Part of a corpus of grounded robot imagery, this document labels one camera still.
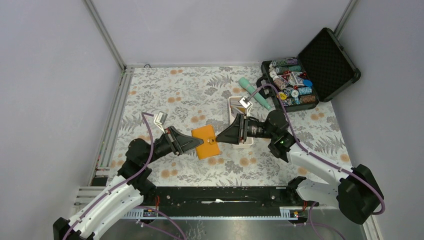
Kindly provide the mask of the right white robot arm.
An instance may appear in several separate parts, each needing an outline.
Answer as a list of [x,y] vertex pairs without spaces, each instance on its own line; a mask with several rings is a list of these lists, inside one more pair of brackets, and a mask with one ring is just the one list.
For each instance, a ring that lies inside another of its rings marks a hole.
[[288,183],[292,189],[286,193],[291,205],[312,201],[332,206],[359,225],[372,215],[384,213],[384,195],[371,170],[362,164],[343,166],[304,146],[283,110],[272,110],[265,121],[239,113],[232,124],[217,135],[216,141],[238,145],[247,138],[269,139],[267,147],[274,157],[302,167],[324,181],[293,179]]

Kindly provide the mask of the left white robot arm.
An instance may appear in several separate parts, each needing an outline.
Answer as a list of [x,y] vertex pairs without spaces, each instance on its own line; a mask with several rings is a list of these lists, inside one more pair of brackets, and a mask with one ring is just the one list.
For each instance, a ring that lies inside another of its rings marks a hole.
[[126,161],[104,190],[82,210],[53,224],[55,240],[99,240],[130,210],[155,200],[155,186],[147,179],[148,165],[170,153],[179,156],[203,144],[203,140],[177,131],[173,126],[147,143],[136,138],[128,145]]

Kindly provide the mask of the orange leather card holder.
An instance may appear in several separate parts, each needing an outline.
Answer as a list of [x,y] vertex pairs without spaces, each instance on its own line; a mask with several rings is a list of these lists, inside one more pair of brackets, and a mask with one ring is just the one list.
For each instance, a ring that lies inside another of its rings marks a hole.
[[205,125],[193,129],[191,135],[203,140],[203,143],[195,148],[199,160],[214,157],[220,154],[218,142],[216,140],[215,130],[212,125]]

